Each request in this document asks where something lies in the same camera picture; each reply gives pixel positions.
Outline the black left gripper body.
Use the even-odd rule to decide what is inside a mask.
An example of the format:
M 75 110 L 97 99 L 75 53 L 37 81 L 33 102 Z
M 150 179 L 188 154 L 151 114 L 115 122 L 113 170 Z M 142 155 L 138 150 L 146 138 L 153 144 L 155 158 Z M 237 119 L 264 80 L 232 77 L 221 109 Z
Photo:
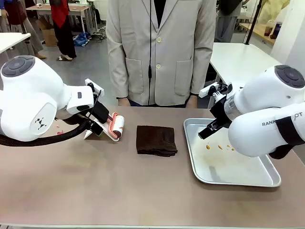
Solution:
M 100 102 L 96 102 L 91 114 L 102 124 L 109 119 L 109 110 Z

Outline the person's left hand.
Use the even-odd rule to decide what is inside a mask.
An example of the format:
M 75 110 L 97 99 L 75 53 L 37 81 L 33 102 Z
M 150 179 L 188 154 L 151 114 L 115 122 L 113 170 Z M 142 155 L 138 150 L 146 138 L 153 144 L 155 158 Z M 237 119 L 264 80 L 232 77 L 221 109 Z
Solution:
M 186 104 L 186 108 L 188 108 L 188 109 L 197 108 L 197 102 L 198 102 L 198 97 L 196 95 L 191 95 Z

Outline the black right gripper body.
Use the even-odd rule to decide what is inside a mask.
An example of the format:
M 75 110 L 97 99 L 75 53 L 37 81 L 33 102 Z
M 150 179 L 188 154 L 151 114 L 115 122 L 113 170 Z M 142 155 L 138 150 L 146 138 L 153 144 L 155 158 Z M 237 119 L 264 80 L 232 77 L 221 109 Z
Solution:
M 210 112 L 215 117 L 215 120 L 209 124 L 209 127 L 212 130 L 219 130 L 222 127 L 229 128 L 230 124 L 232 123 L 224 110 L 225 101 L 226 98 L 223 97 L 210 109 Z

